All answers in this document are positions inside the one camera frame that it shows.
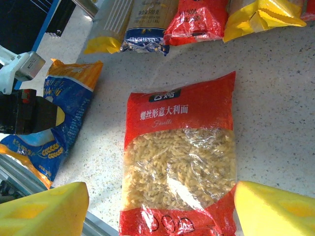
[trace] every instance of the white speckled countertop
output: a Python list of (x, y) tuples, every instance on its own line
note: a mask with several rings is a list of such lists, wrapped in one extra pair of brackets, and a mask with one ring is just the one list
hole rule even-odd
[[(238, 179), (315, 197), (315, 27), (282, 28), (172, 47), (168, 56), (82, 55), (91, 22), (76, 9), (60, 39), (38, 53), (66, 63), (104, 62), (84, 125), (54, 186), (85, 181), (89, 211), (118, 229), (126, 102), (134, 90), (194, 83), (236, 70), (233, 99)], [(24, 88), (42, 92), (50, 63)]]

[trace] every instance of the blue pasta bag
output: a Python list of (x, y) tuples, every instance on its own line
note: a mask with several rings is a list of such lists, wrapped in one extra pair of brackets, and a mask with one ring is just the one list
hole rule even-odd
[(44, 98), (63, 110), (64, 122), (35, 134), (9, 135), (0, 142), (0, 153), (21, 161), (49, 189), (80, 131), (102, 67), (102, 62), (63, 64), (54, 60), (44, 83)]
[(134, 0), (121, 50), (168, 54), (163, 37), (177, 12), (178, 1)]

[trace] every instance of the red package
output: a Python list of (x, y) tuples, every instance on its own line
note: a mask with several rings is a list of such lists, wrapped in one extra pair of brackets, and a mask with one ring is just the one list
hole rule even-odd
[(306, 11), (302, 14), (303, 21), (315, 21), (315, 0), (307, 1)]
[(121, 236), (233, 236), (235, 72), (127, 103)]
[(228, 0), (180, 0), (178, 12), (164, 34), (165, 44), (222, 39), (227, 4)]

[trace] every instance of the pasta bag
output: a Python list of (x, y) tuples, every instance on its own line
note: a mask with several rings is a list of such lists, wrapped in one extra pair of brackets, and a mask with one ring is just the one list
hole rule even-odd
[(306, 26), (303, 0), (231, 0), (223, 41), (275, 27)]
[(84, 54), (120, 51), (133, 0), (106, 0), (93, 20)]
[(234, 81), (130, 95), (121, 236), (234, 235)]
[(134, 0), (122, 51), (162, 52), (169, 46), (164, 33), (178, 7), (178, 0)]
[(0, 153), (19, 160), (49, 189), (59, 166), (81, 129), (103, 63), (63, 64), (53, 60), (44, 82), (44, 98), (65, 113), (64, 122), (29, 135), (9, 135), (0, 142)]
[(222, 39), (227, 21), (228, 0), (180, 0), (178, 11), (167, 28), (165, 44)]
[(315, 0), (305, 1), (306, 10), (302, 14), (301, 19), (303, 21), (315, 21)]

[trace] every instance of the spaghetti package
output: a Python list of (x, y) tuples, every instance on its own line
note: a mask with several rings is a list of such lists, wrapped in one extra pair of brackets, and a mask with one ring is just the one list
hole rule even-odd
[(121, 236), (234, 235), (234, 81), (130, 95)]
[(307, 0), (306, 11), (302, 14), (303, 21), (315, 21), (315, 0)]
[(84, 54), (120, 51), (133, 0), (107, 0), (95, 15)]
[(222, 39), (228, 0), (180, 0), (178, 12), (167, 28), (166, 44), (182, 45)]
[(102, 62), (79, 65), (54, 61), (44, 83), (44, 98), (64, 111), (64, 122), (35, 134), (9, 135), (0, 142), (0, 153), (21, 161), (49, 189), (80, 131), (102, 67)]
[(178, 0), (134, 0), (122, 51), (169, 52), (163, 37), (178, 7)]
[(231, 0), (223, 41), (274, 27), (306, 26), (303, 0)]

